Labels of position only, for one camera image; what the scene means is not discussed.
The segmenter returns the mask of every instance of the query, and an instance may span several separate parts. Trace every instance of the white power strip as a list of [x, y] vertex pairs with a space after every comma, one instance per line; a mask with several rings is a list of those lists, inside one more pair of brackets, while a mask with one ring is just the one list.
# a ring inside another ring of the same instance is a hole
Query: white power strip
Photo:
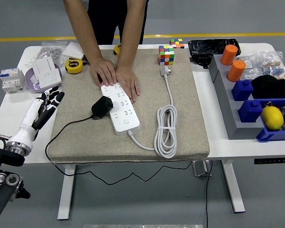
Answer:
[[109, 97], [113, 102], [110, 111], [111, 120], [118, 136], [128, 134], [128, 130], [136, 132], [140, 129], [140, 123], [131, 101], [119, 83], [113, 86], [101, 87], [104, 96]]

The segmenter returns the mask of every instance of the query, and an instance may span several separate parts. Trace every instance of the coiled white cable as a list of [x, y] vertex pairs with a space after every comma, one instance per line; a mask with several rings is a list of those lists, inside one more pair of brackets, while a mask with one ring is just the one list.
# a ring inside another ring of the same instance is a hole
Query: coiled white cable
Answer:
[[[177, 110], [173, 106], [173, 98], [169, 87], [167, 74], [164, 74], [164, 78], [168, 89], [171, 104], [166, 105], [157, 111], [158, 127], [154, 139], [154, 148], [145, 147], [141, 145], [139, 142], [137, 142], [131, 130], [128, 131], [128, 134], [140, 148], [148, 151], [156, 151], [156, 153], [159, 156], [170, 159], [174, 157], [177, 151], [177, 138], [175, 131], [176, 122], [177, 122]], [[167, 124], [165, 124], [166, 115], [168, 115]]]

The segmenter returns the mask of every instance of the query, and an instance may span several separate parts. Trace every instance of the rubik's cube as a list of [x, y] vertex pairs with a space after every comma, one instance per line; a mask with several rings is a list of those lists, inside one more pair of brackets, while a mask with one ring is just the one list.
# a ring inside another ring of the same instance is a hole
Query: rubik's cube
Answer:
[[185, 48], [185, 44], [182, 39], [171, 39], [170, 45], [172, 45], [173, 48]]
[[174, 50], [171, 45], [159, 46], [158, 62], [160, 66], [173, 65]]

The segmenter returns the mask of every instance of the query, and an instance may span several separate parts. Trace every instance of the beige cushion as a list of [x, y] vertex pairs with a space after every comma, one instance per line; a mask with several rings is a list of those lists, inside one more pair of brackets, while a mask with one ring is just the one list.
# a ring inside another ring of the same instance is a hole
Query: beige cushion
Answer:
[[[102, 54], [117, 63], [112, 50], [102, 50]], [[133, 104], [141, 125], [133, 135], [146, 147], [154, 147], [157, 110], [170, 103], [157, 58], [158, 49], [139, 49], [133, 65], [141, 89]], [[178, 148], [171, 160], [205, 159], [209, 142], [187, 50], [175, 49], [174, 65], [169, 69], [172, 73], [168, 81], [178, 111]], [[91, 116], [92, 105], [102, 96], [90, 76], [89, 65], [79, 74], [67, 74], [63, 91], [65, 96], [57, 110], [52, 138], [65, 124]], [[50, 144], [48, 154], [54, 163], [168, 161], [155, 151], [139, 148], [128, 135], [117, 136], [109, 114], [100, 120], [71, 124]]]

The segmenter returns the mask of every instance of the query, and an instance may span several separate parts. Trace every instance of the white table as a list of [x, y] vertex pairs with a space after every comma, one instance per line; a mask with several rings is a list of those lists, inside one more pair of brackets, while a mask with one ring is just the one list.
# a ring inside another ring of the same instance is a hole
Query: white table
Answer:
[[[240, 44], [240, 47], [242, 55], [246, 55], [253, 50], [274, 51], [274, 48], [270, 44], [265, 43]], [[102, 46], [101, 48], [113, 49], [114, 46], [108, 45]], [[158, 48], [158, 45], [140, 45], [139, 48]], [[18, 67], [22, 69], [24, 73], [28, 70], [25, 63], [35, 56], [39, 50], [40, 47], [28, 47], [24, 50], [18, 64]], [[207, 159], [222, 160], [234, 211], [244, 212], [245, 208], [233, 171], [232, 162], [235, 159], [241, 158], [285, 157], [285, 141], [259, 143], [256, 139], [229, 140], [209, 71], [194, 63], [192, 63], [191, 66], [210, 145], [210, 153]], [[0, 134], [8, 136], [15, 135], [19, 130], [20, 123], [28, 107], [38, 96], [38, 94], [30, 90], [6, 94], [0, 107]], [[37, 139], [33, 142], [34, 147], [32, 152], [25, 158], [25, 164], [49, 163], [45, 156], [44, 149], [50, 140], [54, 119], [55, 115], [53, 115], [39, 131]], [[76, 165], [65, 165], [66, 172], [69, 174], [74, 173], [75, 167]], [[58, 219], [68, 219], [73, 180], [74, 177], [65, 176]]]

